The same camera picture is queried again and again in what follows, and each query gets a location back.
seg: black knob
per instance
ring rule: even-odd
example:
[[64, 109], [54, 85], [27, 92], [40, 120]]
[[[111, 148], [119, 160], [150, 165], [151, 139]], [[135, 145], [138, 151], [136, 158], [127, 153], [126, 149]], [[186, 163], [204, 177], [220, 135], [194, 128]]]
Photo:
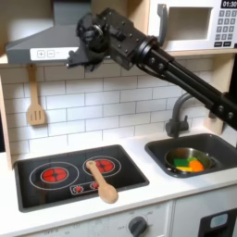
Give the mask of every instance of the black knob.
[[139, 237], [147, 229], [147, 223], [144, 218], [133, 218], [129, 223], [129, 230], [133, 237]]

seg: faucet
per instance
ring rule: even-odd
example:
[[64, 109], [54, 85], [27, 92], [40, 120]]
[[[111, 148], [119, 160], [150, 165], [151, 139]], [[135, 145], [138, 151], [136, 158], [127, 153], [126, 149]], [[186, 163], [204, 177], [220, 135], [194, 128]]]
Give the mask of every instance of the faucet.
[[183, 94], [175, 103], [172, 118], [166, 124], [166, 132], [169, 137], [178, 138], [180, 131], [189, 130], [188, 116], [180, 121], [180, 112], [182, 105], [189, 99], [193, 98], [190, 94]]

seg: metal sink basin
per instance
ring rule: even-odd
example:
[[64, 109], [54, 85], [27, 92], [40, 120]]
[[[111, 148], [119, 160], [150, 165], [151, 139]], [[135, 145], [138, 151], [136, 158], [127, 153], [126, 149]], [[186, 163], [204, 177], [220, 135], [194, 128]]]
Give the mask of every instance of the metal sink basin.
[[[164, 157], [169, 150], [179, 147], [193, 148], [208, 154], [212, 158], [213, 166], [198, 173], [173, 173], [167, 169]], [[145, 150], [168, 175], [176, 178], [189, 178], [237, 167], [237, 149], [212, 134], [198, 134], [178, 139], [151, 142], [145, 146]]]

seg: black stovetop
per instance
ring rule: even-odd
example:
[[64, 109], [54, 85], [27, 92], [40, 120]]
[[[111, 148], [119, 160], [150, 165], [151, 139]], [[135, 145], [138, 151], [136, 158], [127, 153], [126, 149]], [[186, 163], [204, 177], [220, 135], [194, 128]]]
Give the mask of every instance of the black stovetop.
[[22, 212], [62, 205], [98, 195], [98, 185], [85, 167], [95, 160], [106, 181], [118, 191], [147, 185], [149, 182], [119, 145], [33, 158], [15, 164]]

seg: wooden spoon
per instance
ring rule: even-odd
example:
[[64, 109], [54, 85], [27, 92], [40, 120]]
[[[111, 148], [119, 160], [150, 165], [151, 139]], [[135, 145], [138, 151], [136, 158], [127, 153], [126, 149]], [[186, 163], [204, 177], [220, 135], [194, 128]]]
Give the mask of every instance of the wooden spoon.
[[31, 87], [31, 105], [27, 111], [27, 120], [31, 125], [39, 125], [45, 123], [45, 114], [43, 108], [39, 105], [38, 101], [38, 90], [36, 81], [36, 71], [35, 65], [29, 65], [27, 67], [29, 74], [29, 81]]
[[92, 160], [89, 160], [86, 163], [86, 167], [92, 172], [94, 179], [99, 184], [98, 193], [100, 198], [109, 204], [116, 203], [119, 198], [118, 193], [112, 185], [106, 182], [98, 167], [96, 166], [96, 163]]

